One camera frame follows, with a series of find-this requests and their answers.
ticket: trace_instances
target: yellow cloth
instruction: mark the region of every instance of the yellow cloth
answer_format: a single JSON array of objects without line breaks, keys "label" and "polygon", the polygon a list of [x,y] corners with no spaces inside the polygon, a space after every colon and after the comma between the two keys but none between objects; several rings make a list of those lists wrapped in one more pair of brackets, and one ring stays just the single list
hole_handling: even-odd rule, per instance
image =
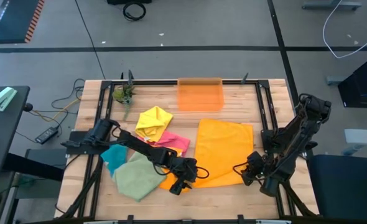
[{"label": "yellow cloth", "polygon": [[[195,159],[197,166],[208,170],[210,176],[197,178],[193,186],[219,187],[243,183],[232,167],[243,163],[253,148],[253,126],[202,119],[198,127]],[[198,176],[204,177],[206,174],[198,170]]]},{"label": "yellow cloth", "polygon": [[[169,147],[169,149],[172,149],[175,152],[177,152],[178,156],[182,155],[182,152],[183,152],[182,149],[177,149],[177,148],[174,148],[174,147]],[[165,173],[167,173],[169,170],[168,169],[163,169],[163,171]],[[164,190],[170,190],[171,186],[173,184],[175,184],[175,181],[177,181],[177,180],[178,180],[178,178],[176,178],[175,175],[167,174],[167,178],[159,185],[159,188],[164,189]],[[188,188],[182,189],[182,192],[188,192],[188,191],[189,191]]]},{"label": "yellow cloth", "polygon": [[172,114],[155,106],[139,115],[135,133],[144,138],[145,141],[151,140],[157,142],[160,140],[171,119]]}]

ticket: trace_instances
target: sage green towel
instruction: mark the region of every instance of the sage green towel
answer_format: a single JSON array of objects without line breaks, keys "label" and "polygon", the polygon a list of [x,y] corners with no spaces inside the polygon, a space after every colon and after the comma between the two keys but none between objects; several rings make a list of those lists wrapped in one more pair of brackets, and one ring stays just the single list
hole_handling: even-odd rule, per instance
[{"label": "sage green towel", "polygon": [[157,174],[154,171],[153,163],[138,152],[135,152],[127,163],[117,168],[112,177],[119,193],[137,202],[152,192],[165,178],[166,176]]}]

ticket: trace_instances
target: teal cloth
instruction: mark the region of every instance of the teal cloth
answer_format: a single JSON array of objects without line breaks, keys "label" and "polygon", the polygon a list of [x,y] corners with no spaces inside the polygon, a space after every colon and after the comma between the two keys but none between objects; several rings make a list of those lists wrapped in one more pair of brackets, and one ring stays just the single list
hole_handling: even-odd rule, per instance
[{"label": "teal cloth", "polygon": [[165,180],[165,175],[154,171],[153,163],[146,156],[135,152],[126,164],[114,171],[113,181],[119,193],[140,202]]},{"label": "teal cloth", "polygon": [[113,176],[114,171],[126,163],[127,159],[127,147],[119,144],[112,145],[108,150],[101,154],[102,159],[107,162],[107,168],[110,172],[110,176]]}]

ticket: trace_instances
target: black chair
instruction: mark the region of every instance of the black chair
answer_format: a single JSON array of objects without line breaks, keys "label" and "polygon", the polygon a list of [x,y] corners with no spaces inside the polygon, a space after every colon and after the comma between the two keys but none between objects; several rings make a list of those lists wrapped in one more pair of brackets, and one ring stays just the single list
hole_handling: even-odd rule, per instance
[{"label": "black chair", "polygon": [[309,172],[321,215],[367,221],[367,158],[317,155]]}]

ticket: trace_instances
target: pink cloth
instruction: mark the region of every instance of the pink cloth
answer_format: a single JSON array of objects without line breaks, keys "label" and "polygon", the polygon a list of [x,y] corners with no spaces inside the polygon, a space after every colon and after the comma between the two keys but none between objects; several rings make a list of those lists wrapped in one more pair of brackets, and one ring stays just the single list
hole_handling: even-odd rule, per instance
[{"label": "pink cloth", "polygon": [[164,146],[164,147],[174,147],[182,150],[182,156],[185,155],[186,151],[189,148],[190,140],[184,137],[181,137],[177,134],[170,133],[168,131],[164,131],[160,140],[157,142],[145,141],[142,137],[138,136],[140,140],[152,145],[152,146]]}]

